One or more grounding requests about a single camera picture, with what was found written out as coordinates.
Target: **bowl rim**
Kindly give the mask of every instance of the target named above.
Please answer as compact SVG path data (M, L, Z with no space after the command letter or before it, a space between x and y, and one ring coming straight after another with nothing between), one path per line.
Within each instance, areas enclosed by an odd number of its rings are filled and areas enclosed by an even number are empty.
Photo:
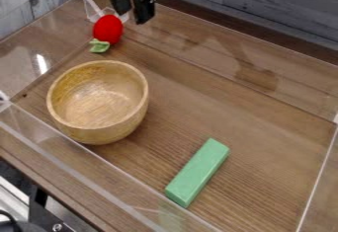
M132 111L116 122L112 122L111 124L107 124L104 126L99 126L99 127L82 127L76 124L71 124L68 121L65 121L60 116L59 114L56 113L56 110L55 110L55 105L52 103L52 94L53 94L53 91L56 89L56 85L60 81L60 79L69 73L72 72L73 70L76 69L80 69L83 67L86 67L87 65L94 65L94 64L99 64L99 63L115 63L115 64L119 64L122 66L124 66L126 68L131 69L136 74L138 76L140 77L142 79L142 82L143 82L143 91L144 91L144 94L143 94L143 98L140 100L140 103L135 106L135 108L132 109ZM65 70L60 75L59 77L55 79L51 87L49 87L49 90L48 90L48 96L47 96L47 104L48 104L48 111L49 111L49 114L52 115L53 119L61 123L63 125L65 125L67 127L71 127L71 128L76 128L76 129L86 129L86 130L95 130L95 129L103 129L103 128L107 128L107 127L111 127L114 125L118 125L120 123L123 123L128 118L131 118L136 113L138 111L140 110L140 108L143 107L144 103L147 102L148 100L148 96L150 96L150 87L148 87L148 81L147 81L147 78L144 76L144 74L142 73L142 71L135 68L131 64L126 63L126 62L122 62L122 61L116 61L116 60L95 60L95 61L90 61L90 62L84 62L73 67L71 67L68 70Z

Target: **red ball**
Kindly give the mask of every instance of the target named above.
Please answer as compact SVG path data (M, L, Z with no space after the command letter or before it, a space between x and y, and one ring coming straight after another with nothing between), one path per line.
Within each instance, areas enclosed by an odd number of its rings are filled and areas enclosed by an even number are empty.
M92 36L102 41L110 41L112 44L120 40L123 34L123 24L114 15L104 15L94 25Z

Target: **wooden bowl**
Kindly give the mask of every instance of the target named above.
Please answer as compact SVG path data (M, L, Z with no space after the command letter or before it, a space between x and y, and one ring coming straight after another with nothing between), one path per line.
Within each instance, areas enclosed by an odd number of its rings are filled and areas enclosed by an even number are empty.
M148 82L142 72L119 61L92 61L67 70L47 98L60 131L87 144L124 138L148 108Z

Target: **red toy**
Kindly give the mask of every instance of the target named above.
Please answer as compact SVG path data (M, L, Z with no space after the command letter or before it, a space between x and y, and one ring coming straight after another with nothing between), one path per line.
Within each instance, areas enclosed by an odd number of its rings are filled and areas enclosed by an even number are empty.
M114 15L104 15L94 25L94 38L114 44L120 40L122 34L123 24L120 19Z

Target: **green rectangular sponge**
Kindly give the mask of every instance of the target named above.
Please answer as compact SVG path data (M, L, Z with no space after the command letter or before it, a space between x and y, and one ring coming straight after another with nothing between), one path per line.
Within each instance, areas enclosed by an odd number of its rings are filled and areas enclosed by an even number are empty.
M187 208L230 154L226 145L210 138L166 187L166 196Z

